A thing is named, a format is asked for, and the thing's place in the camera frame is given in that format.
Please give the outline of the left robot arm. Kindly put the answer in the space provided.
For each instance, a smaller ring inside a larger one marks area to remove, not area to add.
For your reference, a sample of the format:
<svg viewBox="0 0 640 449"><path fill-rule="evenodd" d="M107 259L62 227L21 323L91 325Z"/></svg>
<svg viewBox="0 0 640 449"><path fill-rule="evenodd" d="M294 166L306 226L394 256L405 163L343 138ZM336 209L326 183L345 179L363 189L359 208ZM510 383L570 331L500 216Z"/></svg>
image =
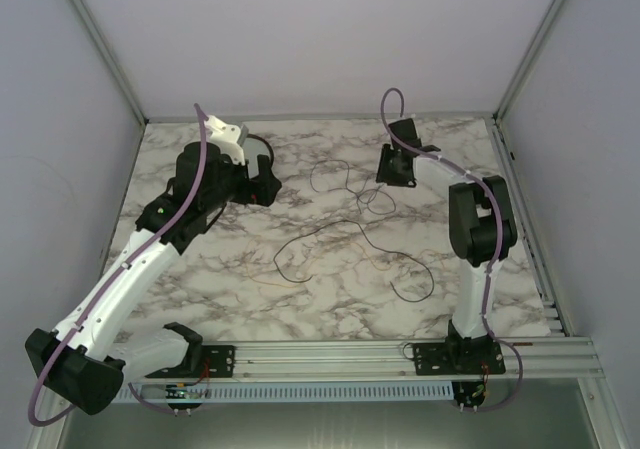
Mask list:
<svg viewBox="0 0 640 449"><path fill-rule="evenodd" d="M147 204L124 249L83 302L51 331L34 330L25 349L46 387L88 415L103 411L126 383L150 375L193 378L205 371L203 338L177 322L124 347L122 325L142 296L230 203L270 206L282 187L274 152L252 136L236 164L215 143L190 143L165 190Z"/></svg>

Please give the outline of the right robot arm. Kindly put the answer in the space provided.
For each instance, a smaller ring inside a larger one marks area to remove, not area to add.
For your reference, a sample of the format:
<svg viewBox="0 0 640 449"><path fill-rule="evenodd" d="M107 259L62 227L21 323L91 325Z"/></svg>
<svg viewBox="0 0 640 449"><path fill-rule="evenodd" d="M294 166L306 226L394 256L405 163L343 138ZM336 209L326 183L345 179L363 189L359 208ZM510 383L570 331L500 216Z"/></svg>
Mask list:
<svg viewBox="0 0 640 449"><path fill-rule="evenodd" d="M502 373L502 353L491 328L495 279L518 239L506 181L480 178L424 146L412 119L386 126L391 142L381 151L376 181L396 187L443 181L448 186L448 233L460 261L460 288L443 343L421 346L415 357L433 371L459 374L484 367Z"/></svg>

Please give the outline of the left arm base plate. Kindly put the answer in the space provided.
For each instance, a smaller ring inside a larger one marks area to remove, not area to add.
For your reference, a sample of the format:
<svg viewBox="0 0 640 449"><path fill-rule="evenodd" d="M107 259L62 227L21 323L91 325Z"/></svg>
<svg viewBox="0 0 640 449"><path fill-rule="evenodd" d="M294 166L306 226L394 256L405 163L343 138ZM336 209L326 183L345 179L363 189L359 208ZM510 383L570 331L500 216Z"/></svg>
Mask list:
<svg viewBox="0 0 640 449"><path fill-rule="evenodd" d="M188 349L183 361L164 374L170 378L231 378L235 362L234 345L204 344L198 349Z"/></svg>

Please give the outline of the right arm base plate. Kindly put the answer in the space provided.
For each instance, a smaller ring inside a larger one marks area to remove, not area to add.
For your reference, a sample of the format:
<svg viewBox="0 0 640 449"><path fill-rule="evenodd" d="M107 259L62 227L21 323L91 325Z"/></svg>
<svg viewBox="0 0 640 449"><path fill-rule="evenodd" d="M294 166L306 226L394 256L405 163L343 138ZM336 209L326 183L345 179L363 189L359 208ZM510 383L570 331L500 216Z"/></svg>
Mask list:
<svg viewBox="0 0 640 449"><path fill-rule="evenodd" d="M408 359L418 376L469 375L479 376L485 370L490 375L506 373L500 345L491 339L480 342L463 341L410 343Z"/></svg>

